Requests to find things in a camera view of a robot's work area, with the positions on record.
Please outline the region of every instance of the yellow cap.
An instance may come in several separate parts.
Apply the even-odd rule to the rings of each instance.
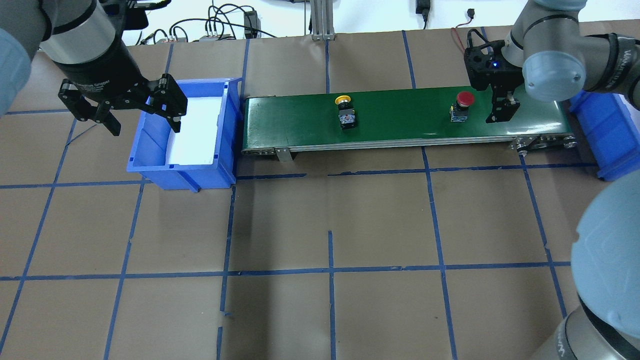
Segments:
[[[335,98],[335,104],[338,105],[345,100],[351,101],[351,97],[349,95],[340,95],[337,98]]]

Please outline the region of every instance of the tile floor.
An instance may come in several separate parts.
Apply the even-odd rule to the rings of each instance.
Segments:
[[[148,48],[154,77],[175,50]],[[574,229],[606,186],[584,149],[241,158],[231,189],[166,192],[124,170],[137,111],[113,138],[49,76],[0,120],[0,360],[525,359],[577,305]]]

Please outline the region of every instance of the red button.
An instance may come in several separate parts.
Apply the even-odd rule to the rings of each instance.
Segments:
[[[471,94],[468,91],[463,91],[458,94],[456,100],[460,106],[471,106],[476,101],[476,98],[474,97],[474,94]]]

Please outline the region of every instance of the blue plastic crate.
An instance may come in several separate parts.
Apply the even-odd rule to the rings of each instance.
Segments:
[[[598,177],[613,181],[640,168],[638,124],[619,95],[583,91],[571,104],[600,167]]]
[[[129,156],[128,172],[139,172],[164,190],[228,188],[236,183],[233,175],[236,124],[240,118],[240,99],[237,82],[240,79],[178,80],[187,98],[221,97],[218,133],[213,163],[210,165],[178,165],[166,163],[166,152],[171,135],[167,121],[143,112],[138,123]]]

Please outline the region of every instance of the white floor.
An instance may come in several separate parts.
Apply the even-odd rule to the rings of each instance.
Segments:
[[[468,8],[475,8],[473,26],[511,25],[516,21],[527,0],[432,0],[428,29],[450,28],[467,21]],[[214,0],[216,6],[225,4]],[[210,0],[174,0],[164,9],[150,12],[149,27],[143,37],[157,28],[168,28],[182,19],[206,18]],[[236,5],[251,5],[258,11],[262,29],[277,37],[293,37],[306,33],[310,6],[289,0],[242,0]],[[336,33],[370,33],[421,29],[422,17],[415,14],[415,0],[333,0],[334,27]],[[243,24],[240,12],[228,15],[231,22]],[[640,19],[640,1],[637,0],[589,0],[580,12],[580,21]],[[205,35],[203,21],[181,24],[188,32],[189,40]],[[242,37],[241,29],[238,38]],[[133,45],[139,31],[126,31],[127,45]]]

